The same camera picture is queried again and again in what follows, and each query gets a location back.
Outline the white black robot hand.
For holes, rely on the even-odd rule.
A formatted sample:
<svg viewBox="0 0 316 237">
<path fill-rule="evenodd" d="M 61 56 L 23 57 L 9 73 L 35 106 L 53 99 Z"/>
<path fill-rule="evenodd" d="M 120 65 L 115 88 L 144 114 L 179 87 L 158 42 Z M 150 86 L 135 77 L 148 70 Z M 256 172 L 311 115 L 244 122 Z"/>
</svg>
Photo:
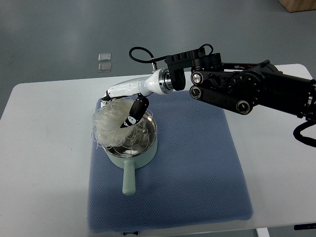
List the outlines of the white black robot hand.
<svg viewBox="0 0 316 237">
<path fill-rule="evenodd" d="M 149 77 L 130 79 L 117 83 L 107 89 L 102 101 L 110 102 L 115 99 L 136 95 L 128 116 L 121 124 L 121 128 L 136 125 L 142 119 L 148 106 L 148 96 L 156 93 L 159 95 L 173 92 L 169 71 L 167 69 L 156 70 Z"/>
</svg>

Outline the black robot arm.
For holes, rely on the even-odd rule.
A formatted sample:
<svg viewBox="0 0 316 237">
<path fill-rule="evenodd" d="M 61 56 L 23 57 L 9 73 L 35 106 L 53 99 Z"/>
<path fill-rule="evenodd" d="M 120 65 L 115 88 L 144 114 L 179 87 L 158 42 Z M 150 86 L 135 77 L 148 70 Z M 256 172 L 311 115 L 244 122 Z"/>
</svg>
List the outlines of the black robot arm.
<svg viewBox="0 0 316 237">
<path fill-rule="evenodd" d="M 270 61 L 257 64 L 223 63 L 219 53 L 198 49 L 166 57 L 171 84 L 186 85 L 184 70 L 191 69 L 190 95 L 241 115 L 262 105 L 299 118 L 316 119 L 316 81 L 286 75 Z"/>
</svg>

